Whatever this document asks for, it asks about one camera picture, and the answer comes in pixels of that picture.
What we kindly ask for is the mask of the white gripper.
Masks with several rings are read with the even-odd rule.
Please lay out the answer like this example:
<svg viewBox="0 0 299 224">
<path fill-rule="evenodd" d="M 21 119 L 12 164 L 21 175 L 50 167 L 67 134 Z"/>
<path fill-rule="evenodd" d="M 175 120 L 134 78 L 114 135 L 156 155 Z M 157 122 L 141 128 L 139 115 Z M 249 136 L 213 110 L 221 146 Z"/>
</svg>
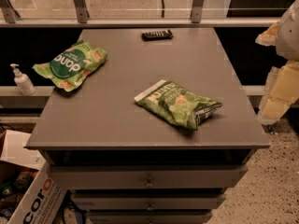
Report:
<svg viewBox="0 0 299 224">
<path fill-rule="evenodd" d="M 280 22 L 274 22 L 259 34 L 255 42 L 262 46 L 276 45 L 279 56 L 294 60 L 281 68 L 273 66 L 267 76 L 258 120 L 262 125 L 272 125 L 299 99 L 299 0 L 288 8 Z"/>
</svg>

